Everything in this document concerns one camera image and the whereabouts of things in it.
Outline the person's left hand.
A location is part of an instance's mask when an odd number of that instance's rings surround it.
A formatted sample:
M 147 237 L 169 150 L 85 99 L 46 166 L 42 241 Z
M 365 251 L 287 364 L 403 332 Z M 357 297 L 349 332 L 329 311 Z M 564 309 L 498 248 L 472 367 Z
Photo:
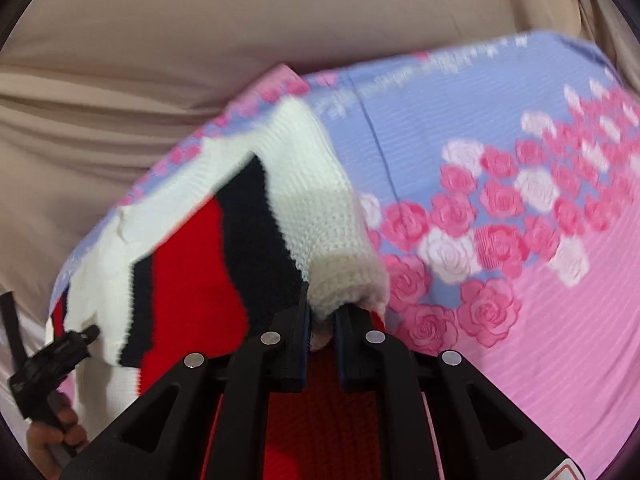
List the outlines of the person's left hand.
M 28 456 L 43 477 L 49 480 L 60 478 L 63 470 L 63 466 L 51 453 L 51 446 L 65 443 L 81 452 L 89 444 L 87 431 L 78 422 L 78 415 L 72 409 L 68 396 L 57 392 L 53 399 L 58 402 L 56 416 L 63 429 L 44 422 L 32 422 L 26 432 Z

